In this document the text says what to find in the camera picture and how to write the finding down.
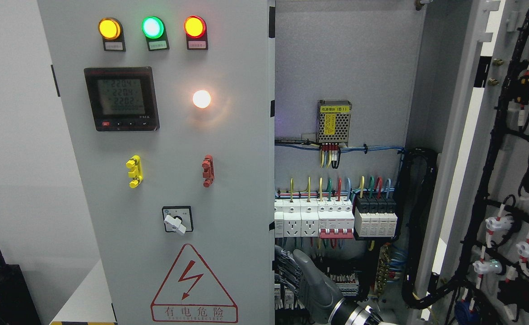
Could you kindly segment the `dark grey robot right hand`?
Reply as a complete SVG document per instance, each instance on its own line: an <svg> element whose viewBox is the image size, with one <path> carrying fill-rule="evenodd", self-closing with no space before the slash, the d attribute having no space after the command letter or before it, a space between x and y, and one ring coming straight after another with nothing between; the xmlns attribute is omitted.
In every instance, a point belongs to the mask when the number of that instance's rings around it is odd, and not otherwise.
<svg viewBox="0 0 529 325"><path fill-rule="evenodd" d="M274 253L275 263L280 271L275 277L298 296L314 321L320 324L330 323L331 313L343 299L335 282L299 249L290 252L275 245Z"/></svg>

